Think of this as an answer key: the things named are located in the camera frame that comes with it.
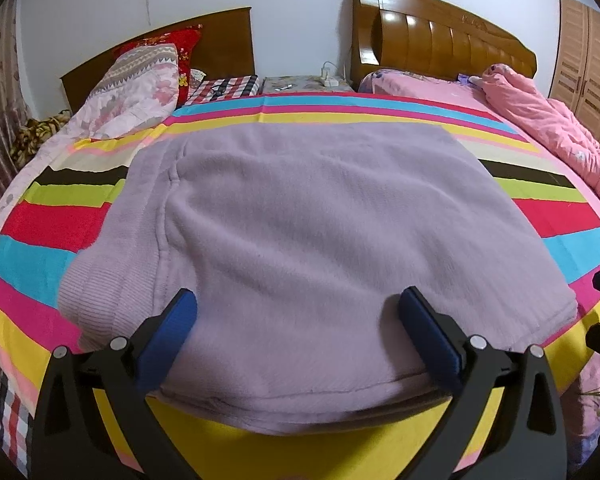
red floral pillow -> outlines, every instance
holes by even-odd
[[[129,41],[119,47],[117,56],[132,50],[136,46],[173,43],[178,51],[178,106],[182,106],[189,94],[190,58],[191,51],[202,36],[202,25],[192,25],[173,32],[165,32],[160,36],[144,38],[144,40]]]

cabinet door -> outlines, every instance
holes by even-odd
[[[578,120],[600,138],[600,12],[589,8],[589,53],[584,84],[575,111]]]
[[[576,0],[560,0],[560,40],[549,97],[573,112],[578,104],[587,64],[589,13]]]

checkered bedding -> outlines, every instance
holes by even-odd
[[[0,377],[0,447],[18,470],[30,475],[33,417],[9,386],[7,376]]]
[[[262,79],[256,75],[203,81],[184,106],[257,95],[261,86]]]

colorful striped fabric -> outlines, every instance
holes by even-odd
[[[440,124],[482,162],[538,231],[575,291],[578,319],[544,342],[558,388],[565,390],[590,357],[586,329],[600,321],[600,293],[591,286],[593,273],[600,270],[600,218],[553,161],[485,112],[407,98],[284,94],[184,107],[150,130],[121,139],[82,140],[40,174],[0,234],[0,364],[23,403],[34,412],[55,346],[78,350],[78,329],[57,311],[58,285],[75,253],[98,236],[138,150],[158,138],[248,122],[311,128],[312,123],[418,121]],[[106,401],[99,399],[116,449],[132,464]],[[468,456],[484,443],[499,399],[494,392]],[[155,399],[149,402],[176,446],[209,478],[393,479],[444,410],[440,406],[355,434],[272,438],[198,420]],[[238,437],[240,446],[234,446]],[[232,460],[226,460],[227,446]]]

wooden headboard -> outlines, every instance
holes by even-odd
[[[191,67],[202,70],[208,79],[255,74],[251,43],[251,7],[223,10],[173,23],[141,34],[131,40],[157,36],[170,30],[202,24],[202,38],[191,54]],[[114,46],[62,76],[64,92],[72,112],[77,112],[91,90],[116,60]]]
[[[353,0],[351,78],[397,68],[440,79],[506,63],[533,77],[536,55],[506,30],[441,0]]]

